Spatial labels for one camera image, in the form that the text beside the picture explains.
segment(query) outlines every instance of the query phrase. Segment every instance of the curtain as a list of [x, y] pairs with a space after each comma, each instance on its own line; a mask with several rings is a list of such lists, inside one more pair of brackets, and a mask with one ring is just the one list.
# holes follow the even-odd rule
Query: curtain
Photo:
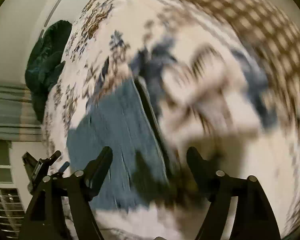
[[0, 140], [41, 141], [41, 127], [25, 85], [0, 83]]

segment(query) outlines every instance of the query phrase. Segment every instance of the dark green cloth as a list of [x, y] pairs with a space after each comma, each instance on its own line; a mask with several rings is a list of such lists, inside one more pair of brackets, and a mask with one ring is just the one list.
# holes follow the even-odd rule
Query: dark green cloth
[[72, 24], [63, 20], [51, 25], [35, 44], [28, 60], [26, 85], [31, 91], [32, 105], [41, 123], [48, 93], [58, 82], [65, 65], [65, 61], [61, 62], [61, 58], [71, 28]]

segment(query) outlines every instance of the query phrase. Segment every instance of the brown and white checkered pattern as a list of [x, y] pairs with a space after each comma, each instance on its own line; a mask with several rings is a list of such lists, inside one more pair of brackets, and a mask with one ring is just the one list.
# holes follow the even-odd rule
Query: brown and white checkered pattern
[[[265, 63], [269, 95], [280, 123], [296, 126], [300, 135], [300, 29], [287, 15], [265, 0], [181, 0], [229, 23], [238, 37], [254, 48]], [[300, 201], [289, 218], [300, 225]]]

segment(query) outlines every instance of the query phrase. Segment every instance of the black device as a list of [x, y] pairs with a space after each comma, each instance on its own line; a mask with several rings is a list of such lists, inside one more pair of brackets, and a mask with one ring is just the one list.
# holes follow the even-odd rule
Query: black device
[[[58, 172], [47, 176], [49, 166], [59, 156], [60, 152], [56, 151], [49, 159], [38, 162], [29, 153], [23, 156], [33, 197], [19, 239], [70, 239], [61, 202], [61, 197], [67, 196], [79, 240], [104, 240], [88, 202], [98, 195], [108, 173], [113, 159], [111, 148], [104, 147], [83, 171], [63, 178], [69, 166], [65, 163]], [[238, 179], [214, 171], [194, 147], [188, 149], [186, 157], [199, 190], [211, 202], [195, 240], [220, 240], [233, 196], [238, 196], [238, 204], [230, 240], [280, 240], [270, 203], [255, 176]]]

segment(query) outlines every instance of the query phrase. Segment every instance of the wall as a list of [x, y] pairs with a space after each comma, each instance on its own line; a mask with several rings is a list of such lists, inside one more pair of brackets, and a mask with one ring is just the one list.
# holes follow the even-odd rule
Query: wall
[[24, 83], [32, 28], [47, 0], [5, 0], [0, 7], [0, 81]]
[[29, 179], [23, 166], [22, 155], [29, 152], [36, 160], [47, 158], [46, 149], [41, 142], [12, 142], [9, 151], [12, 179], [17, 187], [21, 202], [26, 210], [32, 195], [28, 192]]

